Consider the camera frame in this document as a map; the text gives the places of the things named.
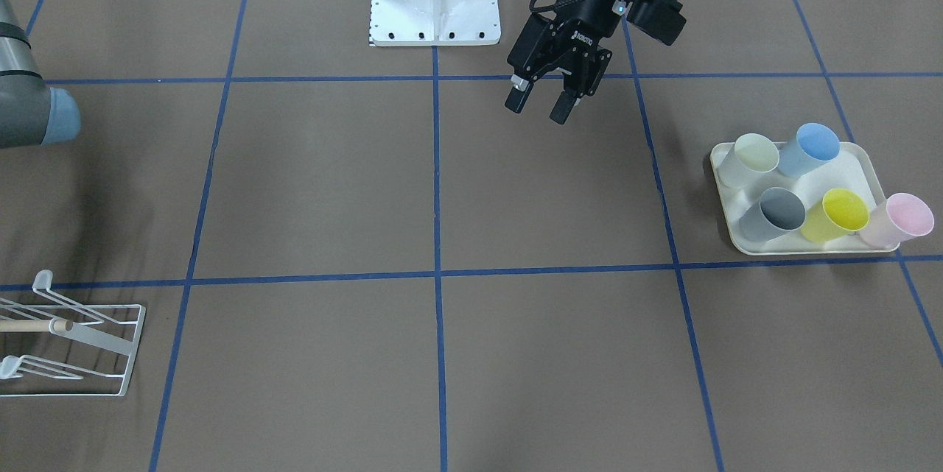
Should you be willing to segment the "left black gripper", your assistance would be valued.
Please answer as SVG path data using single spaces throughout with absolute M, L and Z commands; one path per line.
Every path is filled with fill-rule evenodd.
M 592 95 L 611 53 L 600 46 L 615 32 L 624 11 L 613 8 L 625 0 L 531 0 L 530 15 L 511 52 L 511 88 L 505 100 L 520 114 L 540 77 L 561 70 L 564 90 L 550 119 L 564 125 L 582 97 Z

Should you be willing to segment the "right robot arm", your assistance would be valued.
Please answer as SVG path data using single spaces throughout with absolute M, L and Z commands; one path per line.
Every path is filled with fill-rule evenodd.
M 80 134 L 80 108 L 65 89 L 38 73 L 26 30 L 1 0 L 1 147 L 70 142 Z

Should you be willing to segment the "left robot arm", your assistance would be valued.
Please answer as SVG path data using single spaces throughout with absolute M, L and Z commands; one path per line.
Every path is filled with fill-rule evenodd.
M 521 113 L 533 86 L 558 71 L 563 88 L 550 117 L 563 125 L 602 82 L 612 56 L 603 40 L 627 21 L 671 46 L 686 26 L 682 8 L 681 0 L 530 0 L 528 19 L 506 59 L 512 68 L 506 109 Z

